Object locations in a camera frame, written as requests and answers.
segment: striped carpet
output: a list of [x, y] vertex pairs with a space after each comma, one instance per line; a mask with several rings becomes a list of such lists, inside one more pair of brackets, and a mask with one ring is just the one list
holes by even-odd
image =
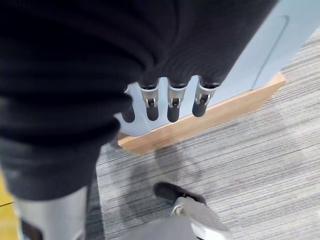
[[167, 216], [152, 186], [168, 181], [203, 195], [235, 239], [319, 240], [320, 29], [282, 72], [287, 83], [256, 112], [144, 156], [104, 146], [88, 239]]

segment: rubber grip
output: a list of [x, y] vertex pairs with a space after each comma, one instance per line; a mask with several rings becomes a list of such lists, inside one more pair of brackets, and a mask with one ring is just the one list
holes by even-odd
[[174, 123], [179, 119], [179, 113], [180, 113], [180, 108], [176, 106], [168, 107], [166, 116], [171, 123]]
[[197, 104], [196, 101], [193, 103], [192, 113], [195, 117], [202, 117], [206, 112], [207, 106], [203, 103]]
[[121, 115], [126, 123], [132, 123], [136, 118], [135, 110], [132, 106], [128, 110], [121, 112]]
[[172, 203], [174, 203], [179, 197], [190, 197], [199, 203], [207, 205], [206, 199], [203, 196], [195, 194], [193, 192], [183, 189], [178, 185], [165, 181], [156, 183], [153, 186], [153, 192], [157, 197], [166, 199]]
[[146, 115], [150, 121], [155, 121], [159, 117], [158, 107], [146, 107]]

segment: wooden base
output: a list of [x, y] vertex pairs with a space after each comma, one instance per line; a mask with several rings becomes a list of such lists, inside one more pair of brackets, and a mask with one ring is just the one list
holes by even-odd
[[141, 136], [119, 135], [118, 144], [127, 151], [144, 154], [179, 142], [218, 124], [225, 123], [260, 108], [285, 82], [278, 73], [268, 84], [219, 102], [207, 108], [204, 116], [192, 114]]

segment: black fabric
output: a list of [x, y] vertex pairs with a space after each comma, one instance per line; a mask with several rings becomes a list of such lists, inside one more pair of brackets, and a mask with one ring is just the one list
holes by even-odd
[[124, 86], [222, 82], [275, 0], [38, 1], [0, 5], [0, 160], [29, 200], [87, 185]]

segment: yellow floor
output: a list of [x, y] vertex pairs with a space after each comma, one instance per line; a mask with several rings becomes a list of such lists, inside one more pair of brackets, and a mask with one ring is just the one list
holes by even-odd
[[0, 240], [18, 240], [17, 218], [13, 206], [13, 199], [7, 193], [0, 174]]

